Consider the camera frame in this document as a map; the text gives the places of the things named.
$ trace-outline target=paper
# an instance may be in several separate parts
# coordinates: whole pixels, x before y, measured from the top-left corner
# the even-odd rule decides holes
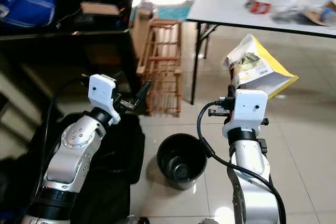
[[[231,84],[237,89],[263,90],[273,98],[298,77],[289,73],[251,34],[231,51],[224,65],[230,70]]]

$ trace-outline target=black trash bin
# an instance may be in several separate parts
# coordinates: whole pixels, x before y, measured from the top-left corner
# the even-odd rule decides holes
[[[169,136],[157,152],[160,171],[169,184],[178,190],[191,188],[206,166],[207,157],[200,141],[189,134]]]

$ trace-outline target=black metal table leg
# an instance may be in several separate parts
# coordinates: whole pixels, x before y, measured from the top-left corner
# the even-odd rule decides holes
[[[206,33],[206,32],[209,30],[209,28],[210,28],[210,25],[209,25],[209,24],[206,24],[204,33]],[[209,36],[210,36],[210,35],[208,35],[208,36],[206,37],[206,43],[205,43],[205,48],[204,48],[204,59],[206,59],[206,56],[207,56],[207,54],[208,54]]]
[[[137,57],[135,54],[130,32],[117,36],[117,48],[121,61],[122,71],[124,72],[130,85],[133,95],[140,90],[140,79],[137,76]]]
[[[201,48],[201,23],[197,22],[197,37],[196,37],[196,46],[195,46],[195,61],[194,61],[194,72],[193,72],[193,84],[191,89],[191,100],[190,104],[194,104],[195,100],[195,90],[196,90],[196,77],[197,77],[197,65],[198,65],[198,54]]]

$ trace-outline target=black cable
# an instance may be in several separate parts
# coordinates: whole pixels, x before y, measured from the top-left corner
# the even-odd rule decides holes
[[[283,204],[284,202],[282,201],[280,194],[275,189],[275,187],[273,186],[273,184],[270,183],[270,182],[268,182],[267,180],[265,180],[260,175],[254,173],[254,172],[251,172],[248,169],[245,169],[243,167],[231,164],[230,162],[227,162],[227,161],[221,159],[220,157],[218,157],[215,154],[215,151],[211,148],[211,146],[209,145],[209,143],[206,141],[206,139],[202,136],[202,133],[201,133],[201,120],[202,120],[202,117],[203,117],[203,114],[205,113],[205,111],[210,106],[212,106],[212,105],[219,105],[219,103],[218,102],[210,102],[210,103],[208,103],[207,105],[205,105],[202,108],[202,110],[201,110],[201,112],[200,112],[200,114],[198,115],[198,118],[197,118],[197,127],[196,127],[197,128],[198,137],[202,141],[203,145],[206,147],[208,156],[213,157],[215,160],[217,160],[218,162],[220,162],[221,164],[223,164],[223,165],[225,165],[227,167],[230,167],[232,169],[238,170],[238,171],[240,171],[242,173],[246,173],[246,174],[252,176],[253,178],[256,178],[257,180],[259,180],[260,182],[262,182],[264,185],[266,185],[269,188],[269,190],[273,193],[273,195],[275,196],[275,198],[277,200],[278,207],[279,207],[278,210],[279,210],[280,224],[286,224],[286,210],[285,210],[285,206]]]
[[[49,131],[52,109],[54,107],[54,104],[55,104],[59,94],[62,93],[64,91],[64,89],[67,88],[70,84],[73,84],[73,83],[78,82],[78,81],[81,81],[81,82],[86,81],[86,77],[77,77],[77,78],[74,78],[74,79],[68,81],[66,84],[64,84],[60,89],[58,89],[56,91],[56,93],[54,94],[54,96],[51,99],[49,109],[48,109],[48,113],[47,113],[47,117],[46,117],[45,134],[44,134],[44,137],[43,137],[43,140],[42,140],[42,145],[41,145],[41,154],[40,154],[40,163],[39,163],[39,176],[38,176],[37,184],[36,184],[35,189],[34,189],[33,198],[36,197],[36,195],[38,193],[38,190],[41,186],[42,179],[43,179],[44,161],[45,161],[44,159],[45,159],[45,152],[46,152],[46,145],[47,145],[48,131]]]

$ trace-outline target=blue cloth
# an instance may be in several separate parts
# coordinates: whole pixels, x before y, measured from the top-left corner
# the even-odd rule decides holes
[[[55,0],[0,0],[0,24],[10,29],[46,26],[55,13]]]
[[[178,6],[178,7],[158,7],[158,17],[162,19],[182,19],[185,20],[189,13],[190,6]]]
[[[332,25],[336,21],[336,12],[331,8],[325,8],[321,13],[320,19],[322,22],[326,22]]]

